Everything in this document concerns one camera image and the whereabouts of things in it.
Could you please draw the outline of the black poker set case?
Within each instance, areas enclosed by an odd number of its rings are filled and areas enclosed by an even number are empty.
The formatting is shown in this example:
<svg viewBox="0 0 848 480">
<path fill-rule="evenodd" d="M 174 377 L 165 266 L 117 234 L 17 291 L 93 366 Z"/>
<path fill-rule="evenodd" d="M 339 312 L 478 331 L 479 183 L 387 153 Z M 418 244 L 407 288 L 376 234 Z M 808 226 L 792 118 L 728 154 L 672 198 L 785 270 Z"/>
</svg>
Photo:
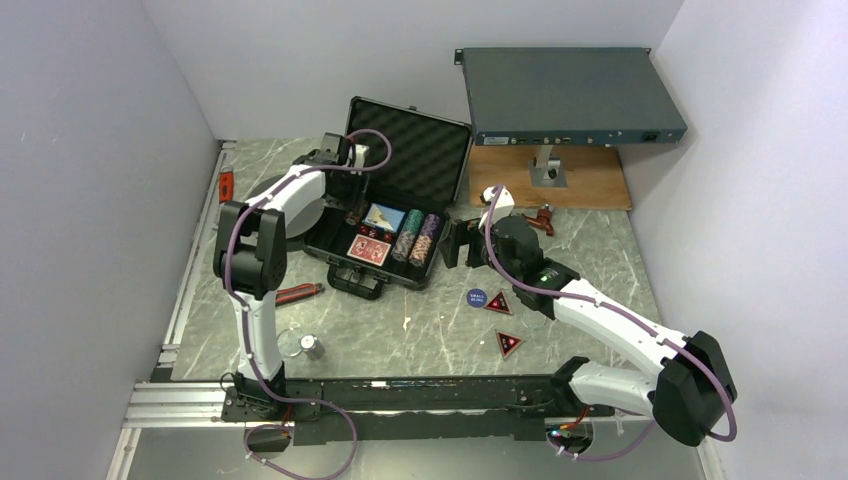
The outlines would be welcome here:
<svg viewBox="0 0 848 480">
<path fill-rule="evenodd" d="M 440 218 L 435 239 L 450 219 L 473 145 L 471 125 L 424 113 L 413 107 L 356 96 L 351 99 L 346 133 L 374 129 L 392 144 L 389 163 L 368 174 L 362 190 L 367 205 L 408 212 L 417 209 Z M 381 266 L 347 254 L 360 227 L 350 225 L 344 210 L 328 208 L 304 237 L 304 252 L 328 263 L 329 286 L 365 300 L 378 299 L 387 284 L 422 290 L 430 280 L 436 248 L 419 266 L 386 258 Z"/>
</svg>

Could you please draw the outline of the grey poker chip stack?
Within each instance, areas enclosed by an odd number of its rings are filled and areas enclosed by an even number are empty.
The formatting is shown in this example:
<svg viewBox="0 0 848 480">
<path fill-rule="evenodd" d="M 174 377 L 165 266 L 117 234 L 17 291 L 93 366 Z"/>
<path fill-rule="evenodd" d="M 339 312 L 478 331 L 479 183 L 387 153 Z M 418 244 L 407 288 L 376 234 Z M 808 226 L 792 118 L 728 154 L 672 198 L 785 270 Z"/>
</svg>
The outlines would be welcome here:
<svg viewBox="0 0 848 480">
<path fill-rule="evenodd" d="M 325 347 L 314 334 L 306 334 L 300 339 L 302 354 L 309 360 L 320 360 L 325 355 Z"/>
</svg>

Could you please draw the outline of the orange poker chip stack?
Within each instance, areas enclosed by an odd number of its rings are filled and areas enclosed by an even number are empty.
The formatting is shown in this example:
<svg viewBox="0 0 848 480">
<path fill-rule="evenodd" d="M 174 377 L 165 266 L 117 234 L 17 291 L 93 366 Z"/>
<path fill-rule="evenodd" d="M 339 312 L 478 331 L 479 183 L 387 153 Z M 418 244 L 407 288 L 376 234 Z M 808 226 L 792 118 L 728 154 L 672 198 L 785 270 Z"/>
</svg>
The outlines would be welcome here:
<svg viewBox="0 0 848 480">
<path fill-rule="evenodd" d="M 363 213 L 358 210 L 350 210 L 345 216 L 345 222 L 350 226 L 356 226 L 361 222 Z"/>
</svg>

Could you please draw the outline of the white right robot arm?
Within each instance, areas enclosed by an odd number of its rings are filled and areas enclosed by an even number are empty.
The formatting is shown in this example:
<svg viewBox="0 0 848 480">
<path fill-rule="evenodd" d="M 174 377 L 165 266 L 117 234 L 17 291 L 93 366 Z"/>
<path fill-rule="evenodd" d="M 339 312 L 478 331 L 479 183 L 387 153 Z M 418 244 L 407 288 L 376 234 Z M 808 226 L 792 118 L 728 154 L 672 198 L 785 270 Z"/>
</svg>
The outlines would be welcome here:
<svg viewBox="0 0 848 480">
<path fill-rule="evenodd" d="M 537 234 L 513 214 L 505 186 L 487 188 L 483 200 L 480 218 L 449 224 L 439 245 L 446 267 L 456 267 L 459 248 L 467 246 L 467 266 L 492 268 L 524 306 L 602 341 L 633 366 L 568 360 L 551 378 L 557 411 L 574 415 L 583 407 L 612 407 L 650 419 L 690 447 L 706 438 L 737 438 L 733 404 L 738 391 L 716 338 L 704 331 L 686 335 L 650 321 L 546 257 Z"/>
</svg>

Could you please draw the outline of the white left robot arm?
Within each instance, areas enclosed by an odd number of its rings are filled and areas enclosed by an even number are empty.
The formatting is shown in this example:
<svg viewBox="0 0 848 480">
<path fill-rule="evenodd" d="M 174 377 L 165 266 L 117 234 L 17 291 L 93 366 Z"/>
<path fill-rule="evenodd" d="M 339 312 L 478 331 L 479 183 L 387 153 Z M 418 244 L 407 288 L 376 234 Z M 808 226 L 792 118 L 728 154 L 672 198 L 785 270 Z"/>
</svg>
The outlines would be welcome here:
<svg viewBox="0 0 848 480">
<path fill-rule="evenodd" d="M 375 129 L 327 133 L 321 148 L 296 158 L 270 186 L 220 208 L 213 270 L 237 321 L 234 388 L 237 399 L 261 419 L 279 417 L 288 402 L 275 307 L 287 269 L 287 242 L 317 224 L 327 200 L 349 202 L 360 189 L 358 181 L 387 165 L 392 154 L 389 138 Z"/>
</svg>

